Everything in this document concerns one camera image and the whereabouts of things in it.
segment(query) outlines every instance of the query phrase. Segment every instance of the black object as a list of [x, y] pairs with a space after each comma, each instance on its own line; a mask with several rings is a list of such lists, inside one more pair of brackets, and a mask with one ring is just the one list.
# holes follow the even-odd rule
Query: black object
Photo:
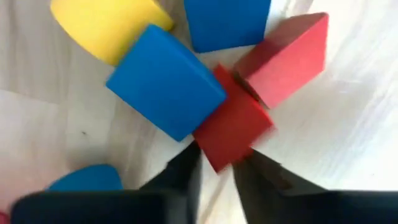
[[398, 223], [398, 192], [327, 191], [255, 151], [234, 166], [252, 223]]
[[38, 192], [12, 208], [12, 224], [191, 224], [197, 219], [201, 155], [196, 142], [139, 190]]

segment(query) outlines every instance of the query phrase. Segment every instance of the blue cube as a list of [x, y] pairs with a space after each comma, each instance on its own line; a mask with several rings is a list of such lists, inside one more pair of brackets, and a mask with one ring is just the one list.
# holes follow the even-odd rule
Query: blue cube
[[260, 43], [271, 0], [185, 0], [192, 45], [211, 52]]
[[176, 141], [226, 99], [204, 64], [155, 25], [147, 27], [106, 86]]

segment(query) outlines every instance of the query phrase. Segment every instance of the yellow block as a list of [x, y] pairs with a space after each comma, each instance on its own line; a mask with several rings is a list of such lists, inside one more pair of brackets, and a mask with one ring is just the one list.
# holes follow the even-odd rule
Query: yellow block
[[110, 65], [119, 63], [148, 24], [173, 26], [153, 0], [53, 0], [51, 11], [76, 42]]

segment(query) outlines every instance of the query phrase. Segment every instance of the blue block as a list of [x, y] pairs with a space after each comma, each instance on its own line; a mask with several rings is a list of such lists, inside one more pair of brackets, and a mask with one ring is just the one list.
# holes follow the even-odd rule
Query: blue block
[[192, 45], [210, 52], [264, 39], [271, 0], [185, 0]]
[[89, 166], [74, 171], [51, 184], [49, 191], [108, 191], [122, 190], [116, 169], [109, 165]]
[[196, 56], [155, 25], [147, 27], [106, 86], [176, 141], [226, 99]]

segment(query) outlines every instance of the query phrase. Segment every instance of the floor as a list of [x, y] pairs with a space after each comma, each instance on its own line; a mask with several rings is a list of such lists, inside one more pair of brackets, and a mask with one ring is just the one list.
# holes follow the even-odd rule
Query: floor
[[[0, 0], [0, 210], [71, 170], [102, 162], [135, 189], [192, 139], [177, 143], [104, 87], [113, 68], [81, 49], [50, 0]], [[181, 1], [161, 0], [189, 34]], [[397, 190], [398, 24], [395, 0], [272, 3], [284, 16], [330, 13], [325, 72], [270, 111], [278, 132], [255, 148], [329, 189]], [[232, 65], [250, 47], [199, 55]], [[199, 223], [245, 223], [231, 170], [204, 159]]]

